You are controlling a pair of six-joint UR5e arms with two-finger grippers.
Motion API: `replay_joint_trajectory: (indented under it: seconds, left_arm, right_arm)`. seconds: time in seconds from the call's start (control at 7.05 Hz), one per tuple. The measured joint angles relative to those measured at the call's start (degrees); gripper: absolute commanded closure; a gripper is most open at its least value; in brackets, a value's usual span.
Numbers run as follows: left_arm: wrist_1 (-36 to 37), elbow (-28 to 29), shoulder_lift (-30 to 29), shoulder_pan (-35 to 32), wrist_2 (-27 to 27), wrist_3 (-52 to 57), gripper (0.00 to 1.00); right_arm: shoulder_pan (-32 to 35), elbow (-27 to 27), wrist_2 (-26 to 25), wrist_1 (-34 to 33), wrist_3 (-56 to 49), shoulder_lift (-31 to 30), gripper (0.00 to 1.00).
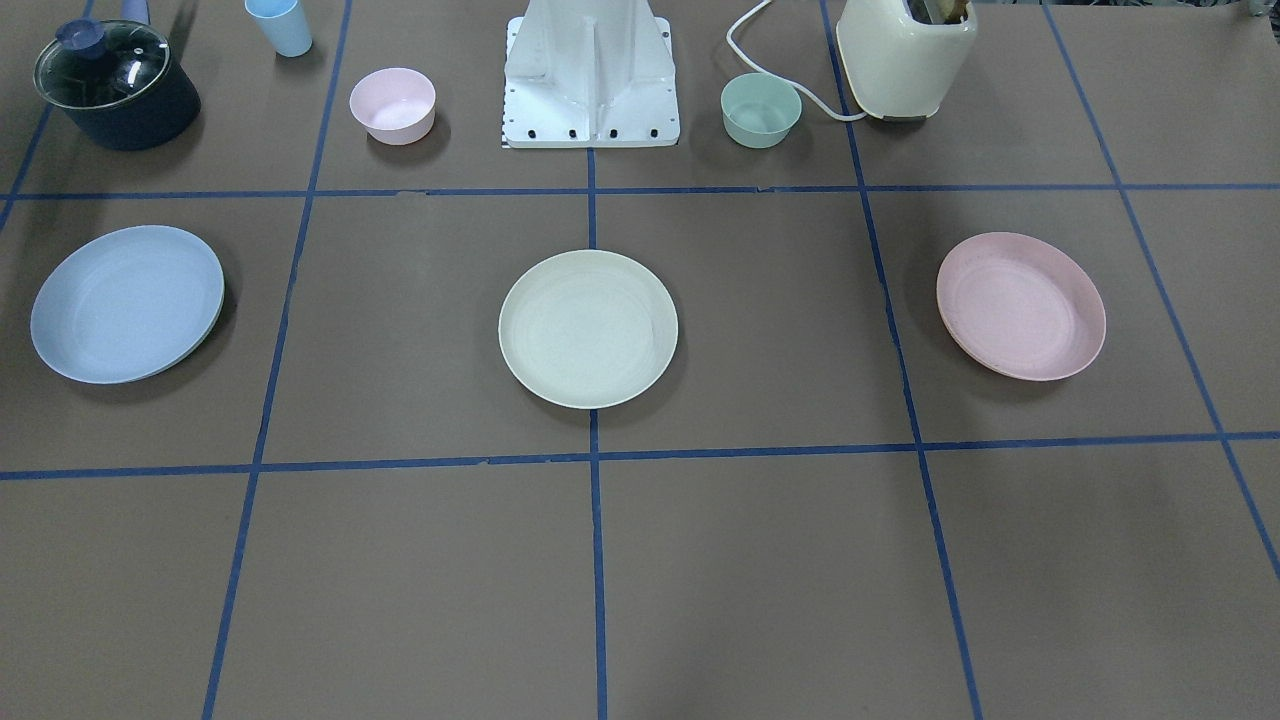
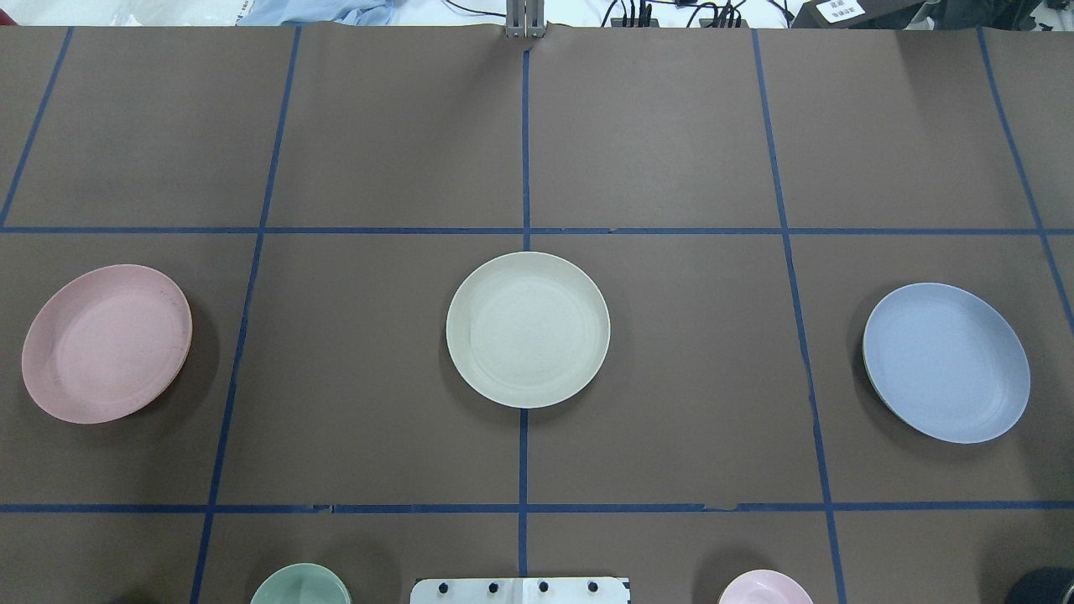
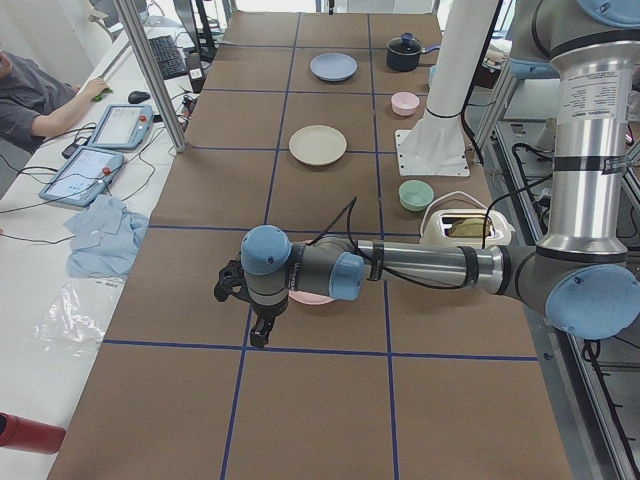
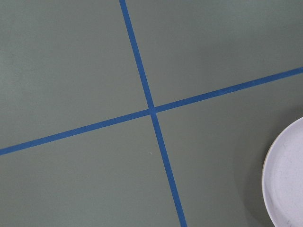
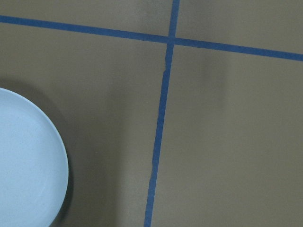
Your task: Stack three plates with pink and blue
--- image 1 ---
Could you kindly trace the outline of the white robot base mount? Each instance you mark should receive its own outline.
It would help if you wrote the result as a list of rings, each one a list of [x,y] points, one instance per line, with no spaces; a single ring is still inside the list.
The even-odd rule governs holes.
[[[648,1],[530,1],[504,38],[506,147],[678,142],[671,24]]]

